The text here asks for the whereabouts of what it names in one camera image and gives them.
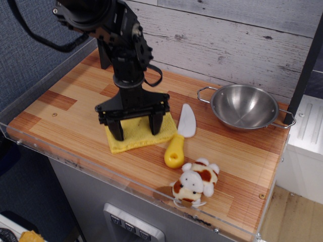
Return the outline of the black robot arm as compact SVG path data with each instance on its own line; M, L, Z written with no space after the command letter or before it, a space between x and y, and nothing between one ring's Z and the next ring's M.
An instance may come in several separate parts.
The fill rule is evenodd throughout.
M96 38L100 64L112 66L118 93L95 107L99 122L116 140L124 139L121 121L147 116L151 133L159 133L170 110L169 95L143 89L145 72L151 69L152 48L147 45L136 14L124 1L56 1L54 14L70 30Z

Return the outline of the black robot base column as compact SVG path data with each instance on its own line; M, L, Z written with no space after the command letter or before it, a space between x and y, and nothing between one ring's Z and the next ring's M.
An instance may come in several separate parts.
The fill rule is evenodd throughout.
M103 40L97 40L99 58L100 58L100 66L102 69L107 69L109 66L112 65L111 63L111 47L104 42Z

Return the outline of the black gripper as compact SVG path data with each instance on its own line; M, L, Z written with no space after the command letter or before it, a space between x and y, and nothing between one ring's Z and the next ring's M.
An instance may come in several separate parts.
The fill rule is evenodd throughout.
M170 110L167 93L146 91L142 86L120 88L118 93L108 101L95 107L99 123L108 125L109 131L117 141L124 140L121 120L148 116L151 133L160 132L164 115Z

